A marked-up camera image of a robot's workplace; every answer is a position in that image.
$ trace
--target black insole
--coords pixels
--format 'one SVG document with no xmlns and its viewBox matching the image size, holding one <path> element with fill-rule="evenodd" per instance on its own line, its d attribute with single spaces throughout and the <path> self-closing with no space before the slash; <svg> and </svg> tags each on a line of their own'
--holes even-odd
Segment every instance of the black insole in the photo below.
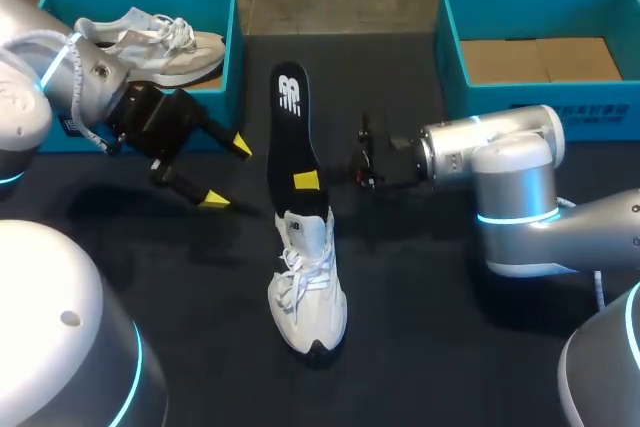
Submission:
<svg viewBox="0 0 640 427">
<path fill-rule="evenodd" d="M 318 159 L 310 135 L 311 97 L 309 79 L 304 68 L 295 62 L 283 62 L 271 71 L 269 80 L 271 106 L 271 140 L 267 160 L 267 183 L 271 201 L 279 217 L 287 210 L 309 216 L 318 215 L 325 221 L 329 196 L 321 185 Z M 317 176 L 306 187 L 296 187 L 296 176 L 307 180 Z"/>
</svg>

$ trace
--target black tabletop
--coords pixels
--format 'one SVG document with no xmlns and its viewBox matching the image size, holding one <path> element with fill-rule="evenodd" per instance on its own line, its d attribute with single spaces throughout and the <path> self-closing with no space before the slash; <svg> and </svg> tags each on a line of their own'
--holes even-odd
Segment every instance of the black tabletop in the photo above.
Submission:
<svg viewBox="0 0 640 427">
<path fill-rule="evenodd" d="M 146 182 L 135 156 L 41 155 L 5 218 L 68 234 L 93 257 L 154 346 L 169 384 L 169 427 L 564 426 L 556 387 L 562 347 L 596 311 L 588 276 L 514 280 L 475 248 L 469 192 L 415 189 L 382 199 L 332 189 L 338 272 L 349 302 L 340 357 L 310 369 L 285 348 L 267 285 L 280 267 L 265 185 L 271 67 L 310 78 L 320 162 L 344 162 L 363 109 L 387 109 L 395 132 L 441 120 L 432 37 L 250 37 L 242 164 L 185 155 L 185 172 L 267 212 L 190 211 Z M 640 144 L 569 145 L 558 191 L 582 203 L 640 185 Z M 605 275 L 609 299 L 638 279 Z"/>
</svg>

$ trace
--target white sneaker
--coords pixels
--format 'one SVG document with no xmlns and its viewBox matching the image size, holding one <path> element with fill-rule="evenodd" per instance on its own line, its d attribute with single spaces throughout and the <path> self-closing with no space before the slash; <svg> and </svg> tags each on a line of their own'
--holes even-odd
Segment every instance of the white sneaker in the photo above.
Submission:
<svg viewBox="0 0 640 427">
<path fill-rule="evenodd" d="M 76 21 L 76 32 L 131 67 L 129 80 L 146 80 L 163 87 L 195 82 L 213 72 L 225 55 L 224 39 L 194 32 L 181 18 L 150 15 L 132 7 L 114 22 Z"/>
<path fill-rule="evenodd" d="M 320 217 L 287 211 L 276 215 L 289 269 L 269 284 L 271 314 L 285 341 L 302 354 L 322 354 L 342 340 L 347 326 L 347 298 L 340 288 L 333 240 L 333 213 Z"/>
</svg>

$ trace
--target cardboard box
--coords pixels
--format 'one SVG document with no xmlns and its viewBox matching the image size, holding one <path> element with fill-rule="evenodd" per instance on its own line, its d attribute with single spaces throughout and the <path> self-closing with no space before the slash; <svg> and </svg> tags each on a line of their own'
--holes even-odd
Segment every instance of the cardboard box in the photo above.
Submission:
<svg viewBox="0 0 640 427">
<path fill-rule="evenodd" d="M 621 81 L 602 37 L 460 42 L 472 84 Z"/>
<path fill-rule="evenodd" d="M 194 30 L 215 32 L 225 37 L 226 54 L 221 72 L 186 87 L 203 104 L 209 115 L 227 128 L 236 128 L 242 102 L 244 39 L 236 0 L 40 0 L 39 7 L 73 28 L 79 17 L 99 22 L 122 17 L 132 6 L 151 14 L 182 17 Z M 196 132 L 187 150 L 222 150 L 204 133 Z M 41 152 L 96 152 L 97 147 L 79 134 L 71 119 L 54 120 Z"/>
<path fill-rule="evenodd" d="M 448 116 L 546 104 L 567 140 L 640 140 L 640 0 L 440 0 Z"/>
</svg>

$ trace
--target teal box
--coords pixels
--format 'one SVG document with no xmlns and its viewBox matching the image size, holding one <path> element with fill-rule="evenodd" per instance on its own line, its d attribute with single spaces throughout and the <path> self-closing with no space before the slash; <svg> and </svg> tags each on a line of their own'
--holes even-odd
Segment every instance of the teal box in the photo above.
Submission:
<svg viewBox="0 0 640 427">
<path fill-rule="evenodd" d="M 623 80 L 471 83 L 461 41 L 550 37 L 603 37 Z M 547 104 L 567 140 L 640 139 L 640 0 L 440 0 L 436 61 L 452 119 Z"/>
<path fill-rule="evenodd" d="M 243 101 L 244 39 L 236 0 L 40 0 L 38 6 L 58 18 L 70 28 L 76 20 L 87 17 L 94 21 L 110 22 L 137 7 L 150 14 L 182 17 L 193 30 L 215 32 L 225 37 L 221 87 L 189 91 L 205 105 L 209 115 L 227 128 L 237 127 L 240 103 Z M 41 152 L 94 152 L 99 149 L 82 137 L 73 135 L 68 118 L 56 116 L 49 137 Z M 202 132 L 194 133 L 187 150 L 220 150 L 219 145 Z"/>
</svg>

